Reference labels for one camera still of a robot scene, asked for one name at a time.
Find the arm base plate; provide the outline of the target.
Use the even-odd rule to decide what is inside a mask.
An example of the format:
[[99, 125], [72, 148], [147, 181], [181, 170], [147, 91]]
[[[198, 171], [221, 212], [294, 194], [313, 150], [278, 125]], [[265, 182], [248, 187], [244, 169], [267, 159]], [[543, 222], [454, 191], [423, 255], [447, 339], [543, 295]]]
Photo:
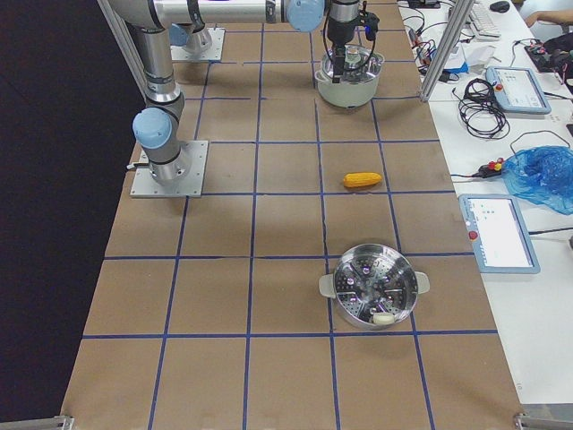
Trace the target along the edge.
[[178, 157], [172, 162], [153, 164], [141, 151], [135, 163], [130, 195], [133, 198], [200, 198], [208, 158], [208, 141], [180, 142]]
[[224, 28], [204, 28], [189, 36], [182, 46], [171, 46], [174, 63], [216, 63], [223, 54], [226, 30]]

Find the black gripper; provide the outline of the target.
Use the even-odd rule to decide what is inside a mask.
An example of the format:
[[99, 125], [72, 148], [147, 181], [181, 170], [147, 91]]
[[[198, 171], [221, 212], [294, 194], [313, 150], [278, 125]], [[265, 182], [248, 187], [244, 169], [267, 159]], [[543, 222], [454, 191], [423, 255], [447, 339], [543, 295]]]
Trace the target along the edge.
[[333, 43], [330, 54], [330, 62], [332, 65], [332, 79], [334, 84], [339, 83], [339, 75], [344, 74], [346, 64], [346, 46], [355, 33], [355, 27], [358, 25], [358, 20], [352, 21], [337, 21], [335, 19], [327, 20], [327, 37]]

